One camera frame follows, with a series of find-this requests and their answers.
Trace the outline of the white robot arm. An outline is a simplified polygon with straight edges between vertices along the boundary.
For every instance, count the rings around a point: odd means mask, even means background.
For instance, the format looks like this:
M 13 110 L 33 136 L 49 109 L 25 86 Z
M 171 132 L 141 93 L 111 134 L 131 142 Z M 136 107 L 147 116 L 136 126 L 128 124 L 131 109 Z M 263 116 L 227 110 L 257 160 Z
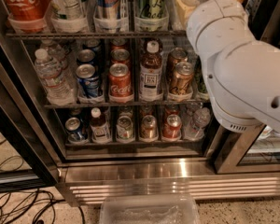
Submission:
M 280 49 L 258 41 L 235 0 L 207 0 L 187 20 L 217 121 L 244 133 L 264 123 L 280 132 Z

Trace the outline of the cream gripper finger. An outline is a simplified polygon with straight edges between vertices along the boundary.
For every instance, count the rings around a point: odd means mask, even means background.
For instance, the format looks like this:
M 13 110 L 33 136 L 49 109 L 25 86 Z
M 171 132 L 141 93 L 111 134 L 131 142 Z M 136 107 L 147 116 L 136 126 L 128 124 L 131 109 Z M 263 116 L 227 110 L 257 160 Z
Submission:
M 175 0 L 177 15 L 183 27 L 186 27 L 189 16 L 199 4 L 198 0 Z

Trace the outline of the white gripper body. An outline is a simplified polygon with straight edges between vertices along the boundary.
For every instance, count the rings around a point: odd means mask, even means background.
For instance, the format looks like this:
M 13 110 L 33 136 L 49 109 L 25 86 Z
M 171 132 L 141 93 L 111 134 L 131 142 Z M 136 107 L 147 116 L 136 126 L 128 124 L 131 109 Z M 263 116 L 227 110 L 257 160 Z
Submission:
M 208 0 L 200 4 L 189 16 L 186 32 L 195 53 L 202 60 L 228 46 L 256 41 L 248 28 L 248 15 L 235 0 Z

